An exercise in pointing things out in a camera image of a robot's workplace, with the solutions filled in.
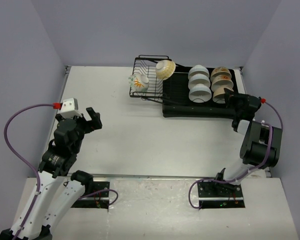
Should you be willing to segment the beige floral bowl front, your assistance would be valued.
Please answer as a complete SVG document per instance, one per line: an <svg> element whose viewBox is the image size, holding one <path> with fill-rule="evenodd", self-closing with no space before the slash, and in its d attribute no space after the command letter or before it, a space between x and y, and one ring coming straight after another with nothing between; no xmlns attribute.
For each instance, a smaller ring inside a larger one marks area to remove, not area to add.
<svg viewBox="0 0 300 240"><path fill-rule="evenodd" d="M221 86L217 90L214 91L213 97L212 97L212 100L214 103L217 103L217 104L225 103L225 94L226 94L225 89L232 91L232 88L230 88L228 86Z"/></svg>

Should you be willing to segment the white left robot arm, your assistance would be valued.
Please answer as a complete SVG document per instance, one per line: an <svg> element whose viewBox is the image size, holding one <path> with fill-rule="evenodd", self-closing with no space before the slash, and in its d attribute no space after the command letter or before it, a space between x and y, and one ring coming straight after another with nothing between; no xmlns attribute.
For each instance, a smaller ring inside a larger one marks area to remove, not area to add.
<svg viewBox="0 0 300 240"><path fill-rule="evenodd" d="M80 196L93 193L93 176L76 171L61 195L54 199L59 187L77 160L86 134L102 128L100 113L86 108L90 120L75 107L54 103L59 110L55 116L57 127L53 139L43 154L35 176L36 184L22 214L11 228L0 233L0 240L50 240L58 223Z"/></svg>

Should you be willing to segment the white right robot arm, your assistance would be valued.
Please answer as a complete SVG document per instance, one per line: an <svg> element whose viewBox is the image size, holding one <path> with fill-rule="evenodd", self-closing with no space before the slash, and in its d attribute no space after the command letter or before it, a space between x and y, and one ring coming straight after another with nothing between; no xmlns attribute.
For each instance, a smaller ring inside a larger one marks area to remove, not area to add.
<svg viewBox="0 0 300 240"><path fill-rule="evenodd" d="M235 189L251 173L276 166L284 130L279 112L266 99L237 93L228 88L224 92L226 106L234 109L231 126L236 133L244 135L244 138L239 151L240 160L222 169L212 180L213 191L220 197ZM280 127L255 120L255 113L262 105L269 106L277 114Z"/></svg>

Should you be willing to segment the beige floral bowl back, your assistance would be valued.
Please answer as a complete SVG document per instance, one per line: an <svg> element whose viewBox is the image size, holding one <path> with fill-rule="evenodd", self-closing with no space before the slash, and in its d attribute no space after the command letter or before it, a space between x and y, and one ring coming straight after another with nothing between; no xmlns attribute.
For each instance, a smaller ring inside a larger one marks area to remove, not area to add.
<svg viewBox="0 0 300 240"><path fill-rule="evenodd" d="M211 72L210 77L215 78L219 75L225 75L229 78L232 77L232 74L231 74L230 70L228 68L224 67L224 66L214 68L213 71Z"/></svg>

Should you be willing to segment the beige floral bowl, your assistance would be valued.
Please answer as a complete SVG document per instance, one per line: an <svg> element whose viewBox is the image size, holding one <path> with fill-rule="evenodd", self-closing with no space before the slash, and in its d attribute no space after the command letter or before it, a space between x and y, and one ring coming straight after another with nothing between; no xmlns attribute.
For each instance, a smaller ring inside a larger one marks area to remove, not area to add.
<svg viewBox="0 0 300 240"><path fill-rule="evenodd" d="M232 88L230 88L228 86L221 86L217 90L214 91L213 97L212 97L212 100L214 103L217 103L217 104L225 103L225 94L226 94L225 89L232 91Z"/></svg>
<svg viewBox="0 0 300 240"><path fill-rule="evenodd" d="M219 75L225 75L229 78L232 77L232 74L231 74L230 70L228 68L224 67L224 66L214 68L213 71L211 72L210 77L215 78Z"/></svg>
<svg viewBox="0 0 300 240"><path fill-rule="evenodd" d="M221 86L226 86L226 87L233 88L234 87L234 83L233 83L232 79L229 76L222 74L222 75L216 76L212 80L211 90L213 92L215 92Z"/></svg>

